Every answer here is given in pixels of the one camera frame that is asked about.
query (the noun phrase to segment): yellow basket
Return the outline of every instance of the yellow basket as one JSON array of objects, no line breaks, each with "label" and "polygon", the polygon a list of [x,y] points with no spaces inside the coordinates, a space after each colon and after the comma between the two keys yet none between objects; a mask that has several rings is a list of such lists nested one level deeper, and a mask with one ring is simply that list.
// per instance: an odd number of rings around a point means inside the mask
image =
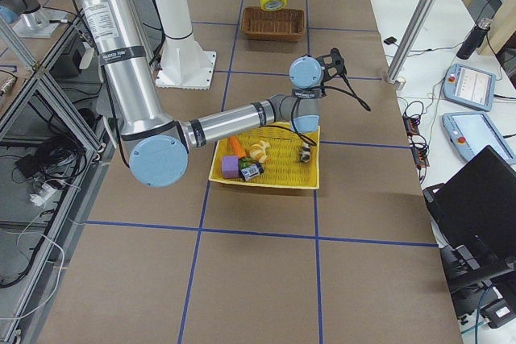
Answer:
[{"label": "yellow basket", "polygon": [[[290,125],[276,123],[274,125],[289,129]],[[306,134],[319,145],[320,128],[316,132]],[[224,184],[248,185],[255,187],[269,187],[277,189],[318,189],[319,188],[319,160],[317,147],[310,147],[310,161],[300,161],[300,150],[302,141],[299,137],[285,129],[273,126],[264,126],[252,131],[237,135],[242,147],[246,150],[260,140],[271,144],[267,148],[267,155],[270,157],[263,163],[264,173],[250,181],[244,179],[225,179],[222,174],[222,159],[224,156],[233,155],[231,145],[227,139],[217,143],[215,155],[211,162],[210,181]]]}]

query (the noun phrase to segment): yellow tape roll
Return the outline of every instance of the yellow tape roll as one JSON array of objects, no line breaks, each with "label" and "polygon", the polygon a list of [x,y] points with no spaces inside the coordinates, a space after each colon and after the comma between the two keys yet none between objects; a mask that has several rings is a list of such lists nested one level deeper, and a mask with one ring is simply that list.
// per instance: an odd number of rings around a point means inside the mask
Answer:
[{"label": "yellow tape roll", "polygon": [[287,5],[287,0],[260,0],[263,11],[278,11]]}]

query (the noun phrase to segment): brown basket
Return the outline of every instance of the brown basket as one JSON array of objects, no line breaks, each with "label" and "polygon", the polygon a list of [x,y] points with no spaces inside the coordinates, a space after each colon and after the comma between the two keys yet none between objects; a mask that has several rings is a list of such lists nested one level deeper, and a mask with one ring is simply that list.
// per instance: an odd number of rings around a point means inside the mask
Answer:
[{"label": "brown basket", "polygon": [[268,12],[259,7],[246,7],[240,29],[248,39],[297,42],[306,31],[305,12],[288,8]]}]

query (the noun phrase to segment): wicker basket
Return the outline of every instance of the wicker basket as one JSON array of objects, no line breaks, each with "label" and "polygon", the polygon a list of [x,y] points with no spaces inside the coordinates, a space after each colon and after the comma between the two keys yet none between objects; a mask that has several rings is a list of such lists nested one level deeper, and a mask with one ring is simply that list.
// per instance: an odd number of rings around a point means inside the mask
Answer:
[{"label": "wicker basket", "polygon": [[[290,128],[290,125],[277,122],[275,126]],[[319,145],[319,129],[316,132],[305,134]],[[264,174],[250,181],[243,179],[225,179],[222,173],[222,159],[225,155],[233,155],[231,145],[227,139],[218,141],[214,158],[211,162],[210,181],[224,184],[247,185],[255,187],[269,187],[275,189],[318,189],[319,188],[319,161],[318,146],[311,148],[311,157],[308,163],[299,160],[299,151],[302,141],[296,134],[274,126],[263,126],[237,136],[246,149],[260,140],[270,143],[267,155],[270,160],[264,163]]]},{"label": "wicker basket", "polygon": [[267,12],[259,7],[246,7],[240,28],[248,39],[297,42],[306,32],[305,12],[291,9]]}]

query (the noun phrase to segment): orange carrot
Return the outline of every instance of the orange carrot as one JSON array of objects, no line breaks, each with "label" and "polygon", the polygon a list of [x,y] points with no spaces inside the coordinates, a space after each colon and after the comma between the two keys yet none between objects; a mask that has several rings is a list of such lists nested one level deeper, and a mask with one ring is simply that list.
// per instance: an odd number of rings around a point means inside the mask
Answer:
[{"label": "orange carrot", "polygon": [[240,141],[236,138],[236,136],[230,136],[229,144],[231,145],[231,149],[233,150],[233,153],[239,159],[242,159],[243,157],[247,156],[245,149],[243,149],[242,145],[240,144]]}]

